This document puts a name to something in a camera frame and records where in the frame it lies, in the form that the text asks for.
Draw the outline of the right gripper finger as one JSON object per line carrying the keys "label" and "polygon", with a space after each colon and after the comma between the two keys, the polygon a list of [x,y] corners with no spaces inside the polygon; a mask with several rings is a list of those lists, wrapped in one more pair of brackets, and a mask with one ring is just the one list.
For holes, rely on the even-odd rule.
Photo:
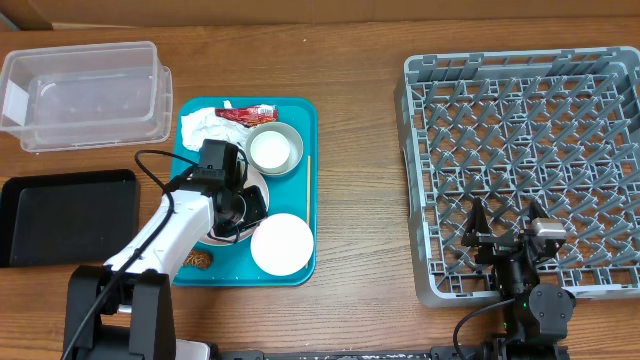
{"label": "right gripper finger", "polygon": [[533,199],[530,201],[528,206],[528,217],[530,221],[534,221],[538,218],[548,218],[549,215],[546,213],[541,204],[536,199]]}
{"label": "right gripper finger", "polygon": [[467,225],[462,236],[461,244],[467,247],[478,247],[486,243],[491,237],[482,200],[475,197],[473,206],[468,214]]}

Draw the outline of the small white plate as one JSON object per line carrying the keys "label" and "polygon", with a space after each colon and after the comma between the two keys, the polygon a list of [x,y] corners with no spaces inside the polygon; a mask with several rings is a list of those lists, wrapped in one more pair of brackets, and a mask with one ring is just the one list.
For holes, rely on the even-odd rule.
{"label": "small white plate", "polygon": [[304,268],[314,251],[314,237],[309,225],[287,213],[263,220],[250,240],[255,264],[267,274],[289,276]]}

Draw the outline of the white napkin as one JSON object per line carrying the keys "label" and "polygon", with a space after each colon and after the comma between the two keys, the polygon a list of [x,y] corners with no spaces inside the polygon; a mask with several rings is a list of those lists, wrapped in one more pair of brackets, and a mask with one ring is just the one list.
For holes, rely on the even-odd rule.
{"label": "white napkin", "polygon": [[182,145],[198,152],[205,140],[223,140],[244,148],[253,131],[238,122],[219,117],[216,108],[205,107],[181,117]]}

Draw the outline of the red snack wrapper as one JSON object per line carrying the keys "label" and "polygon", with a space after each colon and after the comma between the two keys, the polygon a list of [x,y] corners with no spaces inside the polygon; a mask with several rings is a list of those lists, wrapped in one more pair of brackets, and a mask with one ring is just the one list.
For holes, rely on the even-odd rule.
{"label": "red snack wrapper", "polygon": [[275,122],[279,118],[277,108],[275,106],[265,104],[245,108],[216,109],[215,114],[218,117],[234,121],[247,128]]}

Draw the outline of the brown food piece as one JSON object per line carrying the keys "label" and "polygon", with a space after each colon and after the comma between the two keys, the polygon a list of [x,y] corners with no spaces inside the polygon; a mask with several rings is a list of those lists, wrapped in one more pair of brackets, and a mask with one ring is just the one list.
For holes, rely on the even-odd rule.
{"label": "brown food piece", "polygon": [[199,270],[207,270],[213,263],[213,256],[208,252],[191,250],[183,262],[183,267],[193,267]]}

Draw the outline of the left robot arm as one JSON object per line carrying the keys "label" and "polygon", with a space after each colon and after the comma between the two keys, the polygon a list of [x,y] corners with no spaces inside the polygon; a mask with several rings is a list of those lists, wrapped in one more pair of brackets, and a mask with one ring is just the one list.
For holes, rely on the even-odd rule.
{"label": "left robot arm", "polygon": [[102,266],[80,266],[67,294],[66,359],[217,359],[216,345],[177,338],[171,285],[195,244],[217,236],[236,244],[267,215],[257,186],[246,184],[244,150],[206,140],[199,158],[159,186],[158,210]]}

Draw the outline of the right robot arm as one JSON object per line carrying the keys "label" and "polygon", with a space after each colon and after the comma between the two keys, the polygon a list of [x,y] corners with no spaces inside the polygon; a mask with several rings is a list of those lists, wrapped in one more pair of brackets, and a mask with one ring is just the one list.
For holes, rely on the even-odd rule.
{"label": "right robot arm", "polygon": [[[491,235],[482,200],[475,198],[462,238],[476,248],[475,261],[491,267],[501,301],[469,313],[455,326],[452,339],[460,359],[567,359],[558,342],[568,335],[576,298],[556,284],[540,280],[537,266],[554,258],[565,244],[567,232],[541,205],[529,204],[529,227]],[[459,331],[470,319],[500,309],[504,332],[469,351],[459,343]]]}

